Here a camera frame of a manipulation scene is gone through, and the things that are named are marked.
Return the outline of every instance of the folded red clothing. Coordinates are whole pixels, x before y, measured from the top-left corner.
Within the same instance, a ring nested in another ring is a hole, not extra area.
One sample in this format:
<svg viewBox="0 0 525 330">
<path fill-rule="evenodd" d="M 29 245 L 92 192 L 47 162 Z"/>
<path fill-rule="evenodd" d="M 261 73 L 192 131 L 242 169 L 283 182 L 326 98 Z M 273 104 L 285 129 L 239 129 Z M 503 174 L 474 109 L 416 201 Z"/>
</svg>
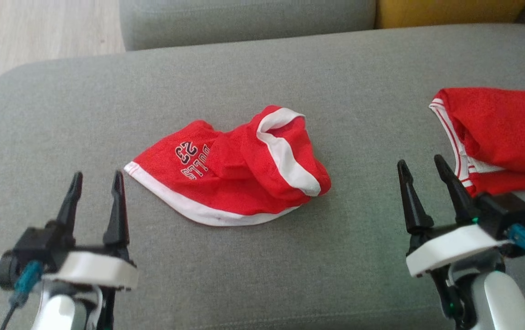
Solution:
<svg viewBox="0 0 525 330">
<path fill-rule="evenodd" d="M 525 91 L 445 88 L 430 104 L 454 149 L 455 173 L 474 196 L 525 190 Z"/>
<path fill-rule="evenodd" d="M 210 226 L 271 221 L 331 185 L 313 156 L 304 115 L 279 106 L 227 133 L 194 121 L 124 170 L 182 215 Z"/>
</svg>

